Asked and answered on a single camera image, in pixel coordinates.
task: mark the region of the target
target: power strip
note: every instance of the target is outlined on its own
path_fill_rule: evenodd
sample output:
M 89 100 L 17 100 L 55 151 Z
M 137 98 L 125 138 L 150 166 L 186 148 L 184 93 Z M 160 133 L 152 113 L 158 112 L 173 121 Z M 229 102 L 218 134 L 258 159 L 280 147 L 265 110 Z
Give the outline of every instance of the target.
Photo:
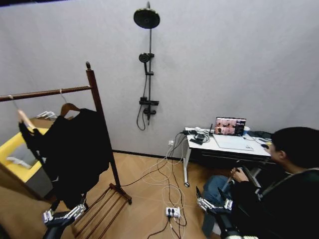
M 171 217 L 174 217 L 174 218 L 180 218 L 180 209 L 179 209 L 179 207 L 177 207 L 177 208 L 166 208 L 165 214 L 166 214 L 167 217 L 168 217 L 168 215 L 170 215 Z

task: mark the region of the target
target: person's hand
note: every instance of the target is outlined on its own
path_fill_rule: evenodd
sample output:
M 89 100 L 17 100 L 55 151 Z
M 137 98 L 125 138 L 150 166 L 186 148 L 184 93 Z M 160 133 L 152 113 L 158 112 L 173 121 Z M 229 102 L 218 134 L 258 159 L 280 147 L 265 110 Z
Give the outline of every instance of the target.
M 235 179 L 239 183 L 249 181 L 246 174 L 243 172 L 241 168 L 233 168 L 230 172 L 230 175 L 232 175 L 233 179 Z

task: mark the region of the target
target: hanger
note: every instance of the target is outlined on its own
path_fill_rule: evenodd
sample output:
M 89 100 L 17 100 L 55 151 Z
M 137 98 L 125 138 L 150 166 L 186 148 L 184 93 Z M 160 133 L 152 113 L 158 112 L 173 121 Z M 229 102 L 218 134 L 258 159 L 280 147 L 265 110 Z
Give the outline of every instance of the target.
M 36 127 L 34 126 L 34 124 L 29 120 L 29 118 L 26 116 L 26 114 L 19 109 L 18 105 L 16 104 L 14 98 L 12 95 L 8 95 L 10 97 L 10 99 L 12 100 L 12 103 L 14 104 L 16 110 L 18 111 L 18 115 L 19 115 L 19 121 L 23 121 L 25 122 L 29 127 L 31 127 L 31 129 L 35 129 Z
M 68 103 L 68 102 L 66 101 L 65 97 L 64 97 L 63 94 L 62 94 L 62 89 L 60 89 L 60 94 L 61 94 L 62 98 L 63 98 L 64 101 L 65 101 L 65 104 L 62 105 L 62 108 L 61 108 L 61 113 L 60 113 L 61 116 L 65 117 L 66 114 L 67 114 L 69 111 L 78 111 L 78 112 L 80 112 L 80 109 L 77 108 L 74 104 Z

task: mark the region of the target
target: black jacket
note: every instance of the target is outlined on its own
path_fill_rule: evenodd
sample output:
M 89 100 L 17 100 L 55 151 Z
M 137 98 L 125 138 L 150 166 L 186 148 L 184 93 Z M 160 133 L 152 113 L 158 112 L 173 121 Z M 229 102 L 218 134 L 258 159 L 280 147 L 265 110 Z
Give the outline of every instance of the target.
M 250 182 L 232 189 L 234 221 L 247 235 L 260 239 L 307 239 L 317 235 L 319 169 L 288 176 L 260 197 Z
M 59 116 L 45 135 L 19 124 L 22 136 L 51 179 L 58 199 L 70 209 L 79 204 L 99 175 L 108 169 L 103 122 L 95 111 L 81 109 L 71 120 Z

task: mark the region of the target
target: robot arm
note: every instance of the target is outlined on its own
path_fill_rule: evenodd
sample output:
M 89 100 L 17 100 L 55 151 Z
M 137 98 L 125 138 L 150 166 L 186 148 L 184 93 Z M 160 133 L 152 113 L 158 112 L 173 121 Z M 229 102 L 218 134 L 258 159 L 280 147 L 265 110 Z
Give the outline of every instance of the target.
M 207 213 L 213 215 L 221 229 L 222 239 L 258 239 L 257 237 L 241 236 L 236 226 L 231 222 L 230 213 L 233 206 L 233 201 L 224 198 L 223 193 L 219 189 L 219 193 L 224 199 L 224 205 L 214 205 L 202 198 L 199 189 L 196 187 L 197 204 Z
M 64 229 L 72 224 L 84 211 L 84 204 L 79 204 L 69 212 L 54 213 L 52 209 L 43 213 L 43 222 L 47 226 L 43 239 L 60 239 Z

